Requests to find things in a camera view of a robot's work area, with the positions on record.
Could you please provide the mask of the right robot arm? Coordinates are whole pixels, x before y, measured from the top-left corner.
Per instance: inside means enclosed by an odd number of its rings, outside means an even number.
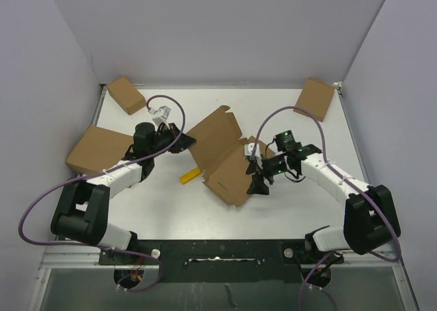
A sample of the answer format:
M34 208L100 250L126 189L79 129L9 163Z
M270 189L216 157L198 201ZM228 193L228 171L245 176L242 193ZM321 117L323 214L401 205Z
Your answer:
M255 142L244 146L251 176L249 195L268 195L274 177L293 175L293 182L307 178L317 183L344 209L341 227L324 226L306 234L303 252L311 262L319 262L329 251L352 250L359 255L399 238L399 220L391 192L357 180L331 161L313 144L295 141L291 131L273 139L279 153L273 157Z

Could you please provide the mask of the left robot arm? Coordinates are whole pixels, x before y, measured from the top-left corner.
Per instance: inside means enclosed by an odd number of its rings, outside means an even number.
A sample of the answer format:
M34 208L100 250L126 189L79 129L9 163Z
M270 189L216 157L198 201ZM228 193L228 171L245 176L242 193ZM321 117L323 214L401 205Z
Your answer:
M124 264L138 255L137 234L109 223L109 202L133 184L144 181L154 169L154 156L159 152L178 154L197 140L174 124L154 126L142 122L135 127L133 143L124 158L111 171L88 180L66 185L55 209L51 232L82 244L114 249Z

